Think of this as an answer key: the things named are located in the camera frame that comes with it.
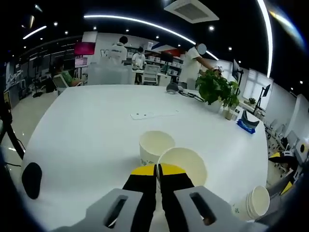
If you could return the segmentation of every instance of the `ceiling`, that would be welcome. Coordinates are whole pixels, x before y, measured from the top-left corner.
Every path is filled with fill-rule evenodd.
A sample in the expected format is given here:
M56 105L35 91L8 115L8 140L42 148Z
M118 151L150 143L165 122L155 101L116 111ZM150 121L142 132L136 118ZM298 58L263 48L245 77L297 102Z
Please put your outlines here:
M219 18L218 21L190 24L187 21L164 11L163 8L174 0L77 0L77 1L43 1L28 0L18 3L6 1L1 14L2 42L1 62L11 59L18 60L19 56L28 49L37 47L48 41L65 38L67 36L80 36L84 31L90 31L97 26L98 32L123 33L130 29L129 35L156 40L187 50L192 45L174 35L136 22L119 19L84 19L85 14L119 15L149 21L173 31L178 32L192 40L202 40L207 48L219 59L241 60L243 68L252 68L264 74L267 73L268 43L265 23L256 0L200 0L210 8ZM309 38L309 30L305 22L305 1L300 0L271 0L272 4L279 6L294 22L303 34L305 41ZM35 9L37 4L42 9ZM22 28L29 25L30 15L35 16L32 29ZM309 77L306 72L308 55L301 50L292 37L283 30L282 26L273 17L270 17L274 54L271 77L286 90L294 88L293 93L303 93L308 98ZM46 25L47 28L34 34L26 40L22 38L36 28Z

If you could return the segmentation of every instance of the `led light strip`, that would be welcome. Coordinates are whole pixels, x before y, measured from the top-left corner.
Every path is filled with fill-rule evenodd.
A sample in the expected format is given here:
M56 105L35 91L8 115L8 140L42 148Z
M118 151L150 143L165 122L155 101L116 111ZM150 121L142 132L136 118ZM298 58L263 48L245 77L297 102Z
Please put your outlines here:
M272 41L272 31L271 31L271 24L270 19L268 15L267 8L265 6L265 3L263 0L257 0L259 3L259 6L261 8L265 25L266 25L266 31L267 31L267 37L268 37L268 71L267 71L267 78L270 77L271 72L271 65L272 65L272 56L273 56L273 41Z
M38 28L38 29L34 30L33 32L30 32L28 35L26 35L26 36L23 38L23 40L25 40L26 38L29 38L31 35L33 35L33 34L39 32L40 30L43 30L43 29L45 29L45 28L47 28L47 26L43 26L43 27L41 27L41 28Z
M134 21L134 22L138 22L138 23L143 23L143 24L147 24L149 26L152 26L152 27L155 27L155 28L159 28L161 30L165 30L169 33L172 33L184 40L187 40L188 42L192 43L192 44L196 44L194 41L188 39L187 37L181 35L181 34L178 34L170 29L167 29L167 28L164 28L162 26L159 26L157 24L154 24L154 23L149 23L149 22L146 22L146 21L143 21L143 20L139 20L139 19L135 19L135 18L128 18L128 17L122 17L122 16L115 16L115 15L102 15L102 14L95 14L95 15L84 15L84 18L118 18L118 19L124 19L124 20L129 20L129 21ZM213 58L215 58L216 60L219 60L214 54L212 54L211 52L207 51L207 54L209 54L210 56L212 56Z

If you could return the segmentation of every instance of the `person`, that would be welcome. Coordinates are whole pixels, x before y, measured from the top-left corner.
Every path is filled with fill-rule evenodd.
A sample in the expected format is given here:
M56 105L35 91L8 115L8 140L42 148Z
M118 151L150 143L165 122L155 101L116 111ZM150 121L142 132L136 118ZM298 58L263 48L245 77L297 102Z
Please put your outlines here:
M146 60L146 57L143 54L143 51L144 49L142 47L139 47L138 52L135 53L132 57L132 64L137 66L139 69L143 69L143 65Z
M182 72L179 76L179 85L183 88L187 88L188 81L195 82L198 74L202 74L200 71L201 65L212 70L212 66L205 59L203 59L197 51L197 47L200 44L201 43L196 43L194 47L189 49L185 56Z
M112 46L108 57L111 59L114 64L120 65L123 61L126 60L127 49L125 48L125 44L127 43L127 37L122 36L119 39L119 42Z
M59 58L55 62L54 66L55 66L55 75L61 74L65 82L68 84L68 86L70 87L77 86L79 83L82 82L82 80L72 78L68 71L63 71L64 69L63 59Z

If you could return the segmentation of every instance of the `window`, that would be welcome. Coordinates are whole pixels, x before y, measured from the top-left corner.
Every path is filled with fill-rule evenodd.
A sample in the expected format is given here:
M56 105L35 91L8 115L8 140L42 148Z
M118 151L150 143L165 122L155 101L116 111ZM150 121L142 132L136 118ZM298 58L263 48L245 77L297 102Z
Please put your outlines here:
M255 70L250 69L245 90L242 96L246 99L255 98L258 101L262 88L271 85L266 97L261 100L261 107L266 109L272 91L273 80Z

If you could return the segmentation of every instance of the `white t-shirt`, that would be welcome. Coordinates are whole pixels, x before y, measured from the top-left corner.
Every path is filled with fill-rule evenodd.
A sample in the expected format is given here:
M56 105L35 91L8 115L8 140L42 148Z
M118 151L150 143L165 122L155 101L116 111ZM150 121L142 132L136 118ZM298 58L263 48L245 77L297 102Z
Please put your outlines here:
M135 53L132 57L132 61L134 61L135 64L140 67L140 69L143 68L143 64L145 60L146 60L146 57L144 54Z
M121 42L116 43L112 46L108 57L114 62L116 65L120 65L123 60L126 60L127 50L124 47L124 44Z
M179 76L179 82L187 82L188 78L197 80L201 64L195 58L200 56L201 55L198 53L195 47L189 49L183 62L183 68Z

